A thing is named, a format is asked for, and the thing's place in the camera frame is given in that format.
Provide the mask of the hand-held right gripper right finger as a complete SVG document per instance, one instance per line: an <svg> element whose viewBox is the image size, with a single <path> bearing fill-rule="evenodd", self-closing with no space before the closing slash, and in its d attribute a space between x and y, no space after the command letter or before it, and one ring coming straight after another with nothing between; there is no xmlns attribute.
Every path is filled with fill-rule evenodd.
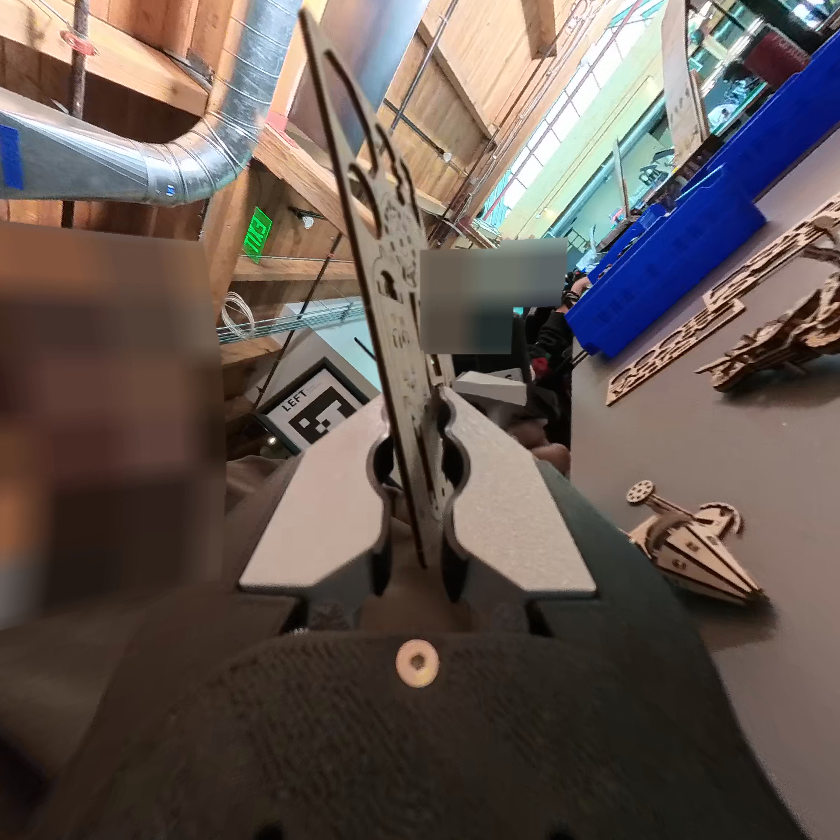
<svg viewBox="0 0 840 840"><path fill-rule="evenodd" d="M596 594L539 463L449 386L437 428L451 486L442 518L444 587L454 602L531 603Z"/></svg>

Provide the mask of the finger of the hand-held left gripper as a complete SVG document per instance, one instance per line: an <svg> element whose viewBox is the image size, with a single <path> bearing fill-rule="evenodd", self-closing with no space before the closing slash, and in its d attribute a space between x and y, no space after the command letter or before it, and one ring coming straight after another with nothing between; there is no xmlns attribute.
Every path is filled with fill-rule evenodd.
<svg viewBox="0 0 840 840"><path fill-rule="evenodd" d="M528 401L528 387L522 381L479 371L467 371L459 375L453 387L456 393L473 400L511 406L525 406Z"/></svg>

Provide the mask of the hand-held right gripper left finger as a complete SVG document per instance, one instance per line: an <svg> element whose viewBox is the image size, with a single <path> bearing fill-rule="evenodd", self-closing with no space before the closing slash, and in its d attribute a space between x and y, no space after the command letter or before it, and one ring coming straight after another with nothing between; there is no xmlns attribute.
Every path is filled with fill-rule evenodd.
<svg viewBox="0 0 840 840"><path fill-rule="evenodd" d="M307 449L238 587L297 597L381 595L392 570L391 502L376 473L393 466L378 395Z"/></svg>

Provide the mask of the wooden puzzle part sheet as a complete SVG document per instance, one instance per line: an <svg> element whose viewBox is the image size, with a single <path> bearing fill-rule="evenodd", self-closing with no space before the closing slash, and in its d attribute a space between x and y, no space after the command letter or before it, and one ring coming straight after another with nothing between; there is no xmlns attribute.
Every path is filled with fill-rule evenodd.
<svg viewBox="0 0 840 840"><path fill-rule="evenodd" d="M438 565L447 481L435 428L435 368L419 338L427 246L413 179L362 89L308 10L299 13L346 236L371 334L395 463L418 559Z"/></svg>

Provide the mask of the person's left hand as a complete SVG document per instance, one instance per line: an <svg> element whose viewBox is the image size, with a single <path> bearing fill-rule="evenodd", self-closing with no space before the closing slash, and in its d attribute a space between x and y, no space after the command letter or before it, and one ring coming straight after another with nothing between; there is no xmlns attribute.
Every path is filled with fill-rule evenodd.
<svg viewBox="0 0 840 840"><path fill-rule="evenodd" d="M563 444L552 443L545 424L537 418L523 418L509 426L507 433L525 447L534 458L550 463L566 478L571 473L571 452Z"/></svg>

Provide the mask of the person's brown shirt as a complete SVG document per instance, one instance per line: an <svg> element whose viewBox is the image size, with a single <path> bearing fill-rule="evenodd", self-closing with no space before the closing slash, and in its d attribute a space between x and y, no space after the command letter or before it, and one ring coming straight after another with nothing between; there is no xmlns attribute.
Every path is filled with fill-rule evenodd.
<svg viewBox="0 0 840 840"><path fill-rule="evenodd" d="M2 631L2 838L69 838L178 700L286 625L294 599L247 595L238 579L299 461L228 464L217 580L113 596Z"/></svg>

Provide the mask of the framed black-white marker sign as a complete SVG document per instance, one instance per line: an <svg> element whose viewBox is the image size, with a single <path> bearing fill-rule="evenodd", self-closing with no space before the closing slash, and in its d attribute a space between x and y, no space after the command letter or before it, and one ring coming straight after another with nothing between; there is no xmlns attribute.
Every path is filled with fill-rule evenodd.
<svg viewBox="0 0 840 840"><path fill-rule="evenodd" d="M268 436L299 455L370 401L329 358L286 384L255 412Z"/></svg>

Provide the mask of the wooden spaceship model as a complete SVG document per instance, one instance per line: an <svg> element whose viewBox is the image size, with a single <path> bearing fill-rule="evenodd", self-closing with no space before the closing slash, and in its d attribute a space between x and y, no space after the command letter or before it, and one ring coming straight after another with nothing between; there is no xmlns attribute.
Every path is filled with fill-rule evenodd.
<svg viewBox="0 0 840 840"><path fill-rule="evenodd" d="M628 540L673 586L732 604L767 599L726 545L727 537L743 529L742 515L734 506L713 501L688 511L658 495L649 479L630 486L625 499L630 506L650 510L625 533Z"/></svg>

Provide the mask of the stacked wooden part sheets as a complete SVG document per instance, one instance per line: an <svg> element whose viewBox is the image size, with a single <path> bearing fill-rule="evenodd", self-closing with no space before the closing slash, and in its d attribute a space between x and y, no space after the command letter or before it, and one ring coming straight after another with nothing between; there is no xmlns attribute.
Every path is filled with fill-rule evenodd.
<svg viewBox="0 0 840 840"><path fill-rule="evenodd" d="M793 258L803 256L805 248L825 236L817 226L828 222L833 231L839 222L839 194L834 194L811 215L761 248L740 268L707 291L703 307L661 339L633 363L616 373L607 384L605 405L612 406L642 384L690 352L745 311L743 298L758 288L776 270Z"/></svg>

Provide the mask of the green lit ceiling sign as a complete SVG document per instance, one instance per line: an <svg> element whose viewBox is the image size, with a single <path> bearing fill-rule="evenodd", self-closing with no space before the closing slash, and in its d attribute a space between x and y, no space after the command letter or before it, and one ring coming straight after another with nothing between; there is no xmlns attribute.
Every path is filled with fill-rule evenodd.
<svg viewBox="0 0 840 840"><path fill-rule="evenodd" d="M267 240L272 229L272 219L259 206L256 206L248 222L243 243L243 254L258 265L264 255Z"/></svg>

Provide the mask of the wooden motorcycle model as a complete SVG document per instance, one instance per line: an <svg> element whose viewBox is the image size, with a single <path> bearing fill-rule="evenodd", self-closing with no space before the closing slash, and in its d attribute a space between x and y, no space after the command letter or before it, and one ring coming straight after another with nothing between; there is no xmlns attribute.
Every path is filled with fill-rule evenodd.
<svg viewBox="0 0 840 840"><path fill-rule="evenodd" d="M762 371L794 369L839 352L839 274L779 317L744 334L722 357L696 369L718 392L728 392Z"/></svg>

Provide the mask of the leaning wooden board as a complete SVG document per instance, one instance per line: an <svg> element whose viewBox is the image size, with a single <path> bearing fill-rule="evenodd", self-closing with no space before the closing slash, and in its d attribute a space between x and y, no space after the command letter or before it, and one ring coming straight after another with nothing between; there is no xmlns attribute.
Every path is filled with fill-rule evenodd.
<svg viewBox="0 0 840 840"><path fill-rule="evenodd" d="M667 1L660 44L666 117L675 156L691 154L709 136L699 87L688 65L687 24L687 1Z"/></svg>

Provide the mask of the curved metal ventilation duct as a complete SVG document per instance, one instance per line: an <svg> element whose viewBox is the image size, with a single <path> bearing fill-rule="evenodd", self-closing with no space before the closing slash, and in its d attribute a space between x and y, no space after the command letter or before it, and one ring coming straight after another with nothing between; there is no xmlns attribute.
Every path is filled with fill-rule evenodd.
<svg viewBox="0 0 840 840"><path fill-rule="evenodd" d="M2 89L4 200L205 200L250 162L296 26L300 1L247 2L232 14L204 115L179 138L143 143Z"/></svg>

